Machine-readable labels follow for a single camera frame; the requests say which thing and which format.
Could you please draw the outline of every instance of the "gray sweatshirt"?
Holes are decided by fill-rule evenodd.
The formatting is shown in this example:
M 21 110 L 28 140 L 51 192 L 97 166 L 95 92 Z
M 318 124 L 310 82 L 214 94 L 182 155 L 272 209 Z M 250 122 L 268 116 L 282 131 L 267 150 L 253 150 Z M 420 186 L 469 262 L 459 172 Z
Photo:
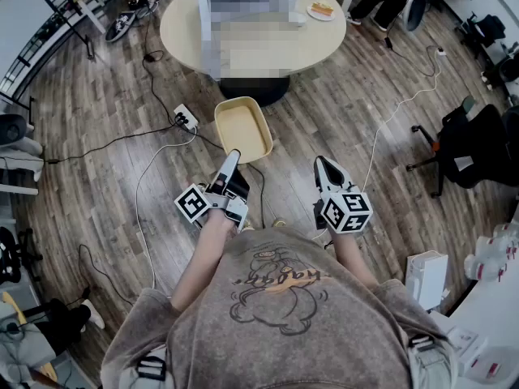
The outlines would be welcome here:
M 104 389 L 166 343 L 174 387 L 410 387 L 408 337 L 441 338 L 398 280 L 370 291 L 289 229 L 228 243 L 211 284 L 183 313 L 145 289 L 101 368 Z

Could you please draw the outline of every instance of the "wall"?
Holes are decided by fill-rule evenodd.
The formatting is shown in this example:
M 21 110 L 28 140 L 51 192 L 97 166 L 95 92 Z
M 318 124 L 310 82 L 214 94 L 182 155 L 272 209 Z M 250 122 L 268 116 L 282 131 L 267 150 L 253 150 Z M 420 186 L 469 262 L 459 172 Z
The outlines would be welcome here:
M 52 14 L 45 0 L 0 0 L 0 81 L 22 48 Z
M 482 19 L 486 15 L 496 15 L 503 22 L 506 37 L 502 40 L 508 47 L 519 41 L 519 0 L 444 0 L 448 6 L 463 20 L 468 19 L 472 12 Z M 487 50 L 494 62 L 503 58 L 500 44 L 495 43 Z

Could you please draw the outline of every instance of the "black pants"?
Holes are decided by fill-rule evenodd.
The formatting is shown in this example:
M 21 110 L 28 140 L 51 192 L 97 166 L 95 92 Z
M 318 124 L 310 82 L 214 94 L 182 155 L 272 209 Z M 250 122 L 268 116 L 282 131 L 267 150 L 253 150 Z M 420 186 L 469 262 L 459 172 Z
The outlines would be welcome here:
M 87 306 L 79 306 L 69 311 L 65 304 L 54 299 L 50 304 L 51 320 L 35 323 L 35 325 L 57 356 L 69 345 L 81 340 L 80 331 L 90 318 L 90 309 Z
M 375 16 L 375 22 L 383 28 L 388 28 L 389 24 L 404 10 L 407 0 L 362 0 L 351 12 L 353 19 L 363 19 L 369 15 L 375 6 L 382 3 Z

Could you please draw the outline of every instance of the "round table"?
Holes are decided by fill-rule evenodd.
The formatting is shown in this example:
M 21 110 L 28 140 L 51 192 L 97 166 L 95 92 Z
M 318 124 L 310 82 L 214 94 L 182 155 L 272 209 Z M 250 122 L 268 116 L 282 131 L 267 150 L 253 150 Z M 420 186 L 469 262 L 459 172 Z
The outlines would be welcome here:
M 336 18 L 329 22 L 307 14 L 313 2 L 325 1 Z M 336 0 L 298 0 L 296 11 L 306 16 L 299 27 L 287 14 L 261 13 L 219 28 L 221 50 L 220 88 L 227 98 L 251 96 L 260 105 L 280 99 L 289 86 L 289 75 L 322 62 L 339 47 L 346 34 L 346 20 Z M 201 23 L 198 0 L 173 0 L 161 20 L 161 39 L 169 53 L 184 66 L 207 73 L 202 65 Z

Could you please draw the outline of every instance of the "person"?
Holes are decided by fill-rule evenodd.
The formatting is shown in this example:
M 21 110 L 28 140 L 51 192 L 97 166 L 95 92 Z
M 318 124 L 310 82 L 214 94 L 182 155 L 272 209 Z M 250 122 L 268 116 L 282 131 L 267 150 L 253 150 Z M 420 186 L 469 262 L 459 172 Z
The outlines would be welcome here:
M 389 24 L 404 10 L 407 0 L 361 0 L 346 16 L 346 20 L 352 24 L 360 25 L 361 20 L 368 16 L 376 5 L 382 3 L 373 22 L 382 31 L 388 30 Z
M 233 227 L 211 210 L 171 298 L 143 290 L 105 354 L 104 389 L 402 389 L 410 339 L 444 341 L 399 280 L 379 284 L 351 234 L 332 233 L 333 258 L 286 227 L 226 243 Z
M 62 385 L 37 369 L 78 342 L 87 322 L 105 328 L 89 300 L 72 310 L 57 299 L 48 306 L 52 312 L 49 321 L 20 324 L 16 308 L 0 301 L 0 387 L 21 388 L 38 382 L 61 389 Z

